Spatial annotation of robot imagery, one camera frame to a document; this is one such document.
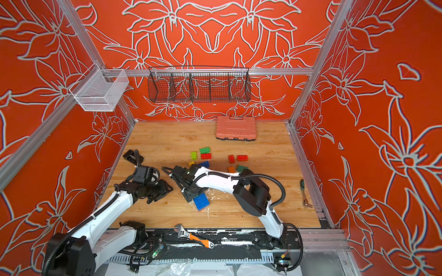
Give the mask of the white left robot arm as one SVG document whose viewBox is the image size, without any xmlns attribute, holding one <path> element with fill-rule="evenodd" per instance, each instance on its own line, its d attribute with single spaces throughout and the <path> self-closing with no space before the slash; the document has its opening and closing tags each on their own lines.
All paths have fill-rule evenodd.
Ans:
<svg viewBox="0 0 442 276">
<path fill-rule="evenodd" d="M 92 276 L 114 255 L 129 256 L 130 262 L 150 260 L 158 254 L 160 241 L 148 236 L 143 223 L 127 221 L 103 238 L 109 226 L 139 199 L 156 202 L 173 188 L 163 179 L 156 184 L 122 182 L 110 198 L 67 233 L 56 233 L 48 242 L 42 266 L 44 276 Z"/>
</svg>

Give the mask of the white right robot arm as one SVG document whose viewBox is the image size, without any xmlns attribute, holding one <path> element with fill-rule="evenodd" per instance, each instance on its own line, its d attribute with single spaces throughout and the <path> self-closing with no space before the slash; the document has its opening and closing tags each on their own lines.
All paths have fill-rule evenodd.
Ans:
<svg viewBox="0 0 442 276">
<path fill-rule="evenodd" d="M 284 201 L 286 191 L 274 177 L 257 174 L 249 169 L 235 173 L 220 172 L 198 164 L 193 164 L 190 168 L 163 167 L 162 170 L 175 181 L 188 202 L 207 189 L 218 190 L 232 194 L 246 213 L 258 217 L 267 235 L 279 239 L 287 229 L 275 211 L 275 207 Z M 264 182 L 265 179 L 276 184 L 281 191 L 281 197 L 275 202 L 271 199 L 270 188 Z"/>
</svg>

